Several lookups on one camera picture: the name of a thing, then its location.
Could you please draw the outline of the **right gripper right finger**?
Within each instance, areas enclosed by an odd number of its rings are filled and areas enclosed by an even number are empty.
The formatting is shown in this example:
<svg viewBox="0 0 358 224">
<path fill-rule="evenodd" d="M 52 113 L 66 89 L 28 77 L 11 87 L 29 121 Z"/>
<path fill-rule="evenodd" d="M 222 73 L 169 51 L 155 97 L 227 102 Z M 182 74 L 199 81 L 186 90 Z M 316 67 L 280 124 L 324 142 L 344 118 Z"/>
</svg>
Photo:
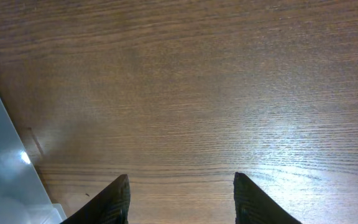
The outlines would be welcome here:
<svg viewBox="0 0 358 224">
<path fill-rule="evenodd" d="M 236 224 L 301 224 L 244 173 L 233 184 Z"/>
</svg>

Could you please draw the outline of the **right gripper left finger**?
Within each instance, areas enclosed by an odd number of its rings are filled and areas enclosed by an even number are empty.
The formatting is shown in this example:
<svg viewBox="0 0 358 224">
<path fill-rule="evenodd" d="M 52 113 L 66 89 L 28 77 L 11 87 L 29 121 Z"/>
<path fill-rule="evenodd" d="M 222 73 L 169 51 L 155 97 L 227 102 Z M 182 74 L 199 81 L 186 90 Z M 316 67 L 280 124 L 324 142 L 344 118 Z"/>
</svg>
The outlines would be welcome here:
<svg viewBox="0 0 358 224">
<path fill-rule="evenodd" d="M 62 224 L 128 224 L 131 190 L 122 174 Z"/>
</svg>

